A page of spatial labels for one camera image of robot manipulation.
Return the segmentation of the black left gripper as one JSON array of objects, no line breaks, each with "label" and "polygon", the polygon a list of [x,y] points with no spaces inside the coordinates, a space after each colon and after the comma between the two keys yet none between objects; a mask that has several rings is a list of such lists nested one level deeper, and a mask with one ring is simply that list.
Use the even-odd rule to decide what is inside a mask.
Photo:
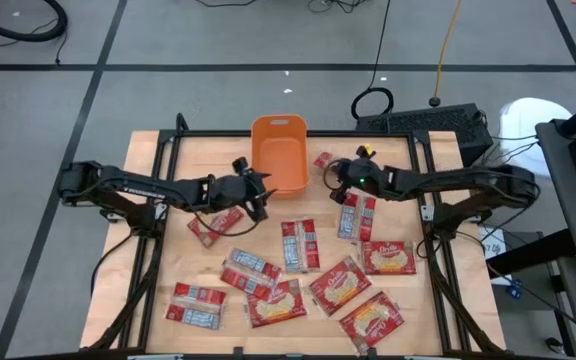
[{"label": "black left gripper", "polygon": [[266,220],[265,206],[276,189],[267,191],[263,179],[271,174],[249,167],[245,157],[234,160],[232,166],[234,175],[219,177],[212,184],[212,209],[220,211],[239,206],[253,222]]}]

